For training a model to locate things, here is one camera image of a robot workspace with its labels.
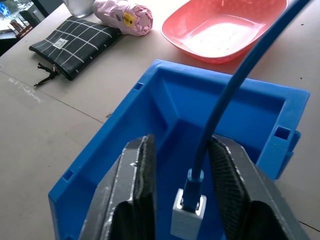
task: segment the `pink tray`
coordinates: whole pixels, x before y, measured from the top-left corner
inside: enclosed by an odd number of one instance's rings
[[[161,33],[194,58],[222,64],[248,51],[287,6],[288,0],[190,0]]]

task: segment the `checkered pouch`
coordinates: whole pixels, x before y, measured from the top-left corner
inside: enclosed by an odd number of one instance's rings
[[[71,81],[120,36],[118,28],[71,16],[29,49],[55,65]]]

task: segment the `blue plastic bin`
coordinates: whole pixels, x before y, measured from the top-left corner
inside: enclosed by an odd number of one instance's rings
[[[78,239],[97,184],[127,142],[153,133],[157,150],[157,234],[170,235],[172,206],[192,167],[200,132],[228,74],[156,60],[49,193],[57,240]],[[240,143],[271,179],[286,167],[309,93],[246,79],[216,130]],[[198,239],[222,239],[209,160],[203,166],[207,207]]]

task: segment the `table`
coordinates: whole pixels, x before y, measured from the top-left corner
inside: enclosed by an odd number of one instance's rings
[[[62,75],[35,90],[46,64],[29,46],[67,17],[61,5],[0,57],[0,234],[9,240],[54,239],[47,194],[155,59],[232,74],[242,58],[212,65],[193,59],[160,33],[187,0],[138,0],[154,17],[143,37],[125,36],[74,81]],[[320,239],[320,0],[314,0],[267,51],[249,77],[306,89],[302,137],[277,185],[311,239]],[[88,20],[100,23],[91,15]]]

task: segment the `folded umbrella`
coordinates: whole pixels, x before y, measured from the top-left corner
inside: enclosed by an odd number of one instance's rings
[[[152,29],[151,11],[125,0],[96,0],[93,12],[105,25],[118,28],[123,34],[142,36]]]

